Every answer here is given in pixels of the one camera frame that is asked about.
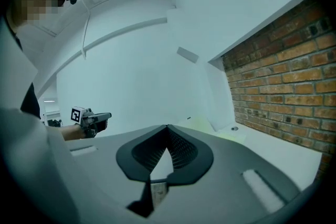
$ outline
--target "hand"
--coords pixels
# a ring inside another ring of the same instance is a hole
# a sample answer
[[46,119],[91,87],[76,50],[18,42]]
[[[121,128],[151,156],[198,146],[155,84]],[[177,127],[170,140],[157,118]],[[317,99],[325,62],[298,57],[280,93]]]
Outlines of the hand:
[[57,128],[65,141],[85,138],[85,132],[79,124]]

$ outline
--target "brick wall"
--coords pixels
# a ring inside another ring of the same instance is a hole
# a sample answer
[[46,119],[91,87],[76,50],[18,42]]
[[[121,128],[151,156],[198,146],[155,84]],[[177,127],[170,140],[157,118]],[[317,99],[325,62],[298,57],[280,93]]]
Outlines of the brick wall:
[[304,0],[224,54],[236,122],[323,153],[336,149],[336,36],[319,0]]

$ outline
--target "person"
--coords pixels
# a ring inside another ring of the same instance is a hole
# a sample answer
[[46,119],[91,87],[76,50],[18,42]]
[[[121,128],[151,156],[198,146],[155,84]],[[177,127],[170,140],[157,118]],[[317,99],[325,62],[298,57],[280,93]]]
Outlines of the person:
[[[16,39],[16,42],[20,49],[22,46],[20,40],[17,38],[16,33],[18,28],[32,22],[33,20],[39,20],[47,12],[52,11],[55,7],[63,5],[65,0],[12,0],[7,11],[5,20],[8,24],[12,35]],[[35,96],[34,86],[30,85],[28,92],[23,100],[21,110],[23,112],[32,114],[40,119],[40,107]],[[85,138],[85,133],[81,126],[76,124],[72,126],[64,127],[48,127],[57,128],[64,137],[65,140],[74,140]]]

